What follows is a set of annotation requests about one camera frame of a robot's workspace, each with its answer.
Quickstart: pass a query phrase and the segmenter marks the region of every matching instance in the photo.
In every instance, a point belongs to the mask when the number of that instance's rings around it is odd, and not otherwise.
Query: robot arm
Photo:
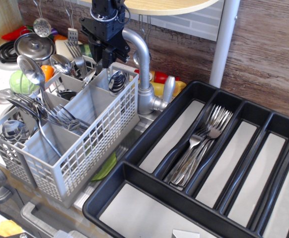
[[[79,20],[82,33],[88,36],[92,57],[100,68],[108,68],[117,59],[129,60],[130,47],[122,36],[125,11],[124,0],[92,0],[92,18]]]

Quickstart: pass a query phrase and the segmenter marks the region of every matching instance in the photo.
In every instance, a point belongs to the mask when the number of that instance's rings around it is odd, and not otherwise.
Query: black cutlery tray
[[[184,136],[163,158],[153,173],[150,174],[140,169],[141,162],[193,100],[205,105]],[[207,112],[213,104],[232,111],[233,117],[222,135],[204,156],[188,185],[180,191],[166,183],[164,179],[188,148],[190,136],[206,120]],[[242,121],[255,125],[257,129],[214,207],[208,207],[195,197]],[[252,216],[247,226],[244,227],[227,216],[269,133],[276,134],[286,141]],[[208,84],[192,81],[140,136],[91,194],[83,206],[83,213],[88,220],[111,236],[122,238],[121,234],[100,221],[99,217],[123,185],[128,183],[216,237],[260,238],[267,226],[288,170],[289,117]]]

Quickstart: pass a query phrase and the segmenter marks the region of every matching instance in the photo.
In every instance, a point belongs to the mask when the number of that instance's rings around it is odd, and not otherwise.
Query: round wooden table
[[[179,15],[208,7],[218,0],[126,0],[131,13],[141,15]]]

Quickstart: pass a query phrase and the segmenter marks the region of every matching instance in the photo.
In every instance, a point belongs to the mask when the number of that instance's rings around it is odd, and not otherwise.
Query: yellow pepper
[[[154,88],[154,94],[156,96],[162,96],[163,95],[163,89],[164,89],[164,84],[163,83],[155,83],[155,82],[150,82],[153,85]],[[175,81],[175,88],[173,91],[172,96],[176,97],[179,95],[179,93],[185,88],[186,83],[182,81]]]

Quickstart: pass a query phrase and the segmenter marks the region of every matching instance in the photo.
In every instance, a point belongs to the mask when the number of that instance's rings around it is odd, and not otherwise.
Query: faucet handle
[[[163,99],[154,96],[152,109],[157,111],[163,111],[171,101],[171,97],[175,88],[175,77],[169,76],[164,84]]]
[[[175,88],[175,77],[168,76],[163,89],[163,101],[169,103],[172,98],[172,94]]]

